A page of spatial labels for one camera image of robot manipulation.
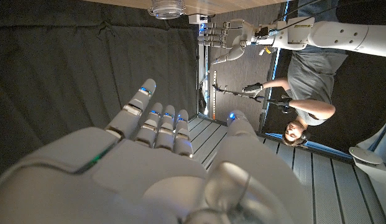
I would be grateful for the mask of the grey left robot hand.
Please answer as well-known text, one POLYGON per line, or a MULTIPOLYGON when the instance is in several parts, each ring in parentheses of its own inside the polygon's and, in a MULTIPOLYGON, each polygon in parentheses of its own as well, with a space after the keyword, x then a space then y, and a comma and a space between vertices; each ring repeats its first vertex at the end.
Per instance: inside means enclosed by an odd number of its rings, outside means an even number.
POLYGON ((240 58, 245 48, 252 43, 254 26, 243 19, 232 19, 223 23, 209 22, 201 25, 198 44, 227 49, 228 52, 211 61, 211 65, 240 58))

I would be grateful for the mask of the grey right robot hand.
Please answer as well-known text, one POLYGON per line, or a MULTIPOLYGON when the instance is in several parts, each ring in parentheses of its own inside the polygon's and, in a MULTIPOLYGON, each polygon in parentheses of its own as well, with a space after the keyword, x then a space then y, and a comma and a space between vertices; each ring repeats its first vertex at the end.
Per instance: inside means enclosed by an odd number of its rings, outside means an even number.
POLYGON ((104 129, 85 128, 0 176, 0 223, 308 223, 292 169, 232 111, 209 169, 194 160, 188 114, 154 104, 148 79, 104 129))

